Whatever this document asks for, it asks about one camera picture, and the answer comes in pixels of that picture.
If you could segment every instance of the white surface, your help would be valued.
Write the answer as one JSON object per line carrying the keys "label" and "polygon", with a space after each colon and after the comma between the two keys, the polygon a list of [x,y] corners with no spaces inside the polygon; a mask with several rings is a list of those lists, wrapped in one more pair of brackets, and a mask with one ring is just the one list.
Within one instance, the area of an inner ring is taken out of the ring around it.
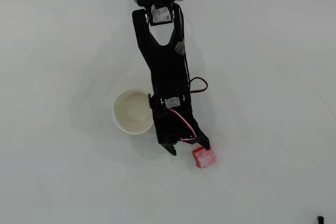
{"label": "white surface", "polygon": [[116,125],[129,134],[143,134],[154,125],[148,93],[140,89],[120,94],[114,102],[112,114]]}
{"label": "white surface", "polygon": [[203,170],[113,123],[151,91],[133,0],[0,0],[1,223],[336,222],[335,1],[181,5]]}

